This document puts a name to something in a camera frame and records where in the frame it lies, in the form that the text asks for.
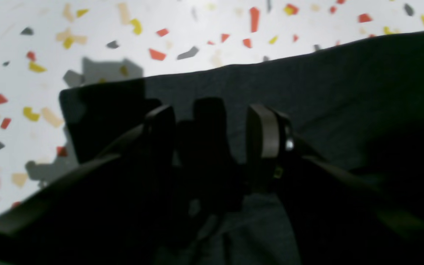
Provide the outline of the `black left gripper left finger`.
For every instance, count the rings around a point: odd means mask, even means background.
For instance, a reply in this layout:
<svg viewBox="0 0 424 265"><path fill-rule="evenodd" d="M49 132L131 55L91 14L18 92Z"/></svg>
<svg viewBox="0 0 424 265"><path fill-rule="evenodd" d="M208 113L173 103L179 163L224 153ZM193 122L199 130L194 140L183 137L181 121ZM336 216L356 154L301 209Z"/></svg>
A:
<svg viewBox="0 0 424 265"><path fill-rule="evenodd" d="M95 158L0 215L0 261L141 264L161 219L176 119L162 105Z"/></svg>

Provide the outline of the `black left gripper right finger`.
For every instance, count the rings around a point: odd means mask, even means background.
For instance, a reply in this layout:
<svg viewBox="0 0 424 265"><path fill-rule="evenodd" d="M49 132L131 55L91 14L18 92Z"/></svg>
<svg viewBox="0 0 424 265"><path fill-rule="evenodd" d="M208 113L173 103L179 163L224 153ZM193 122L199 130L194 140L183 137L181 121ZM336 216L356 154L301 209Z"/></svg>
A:
<svg viewBox="0 0 424 265"><path fill-rule="evenodd" d="M286 114L248 107L246 159L250 190L284 206L303 265L424 265L424 220L330 164Z"/></svg>

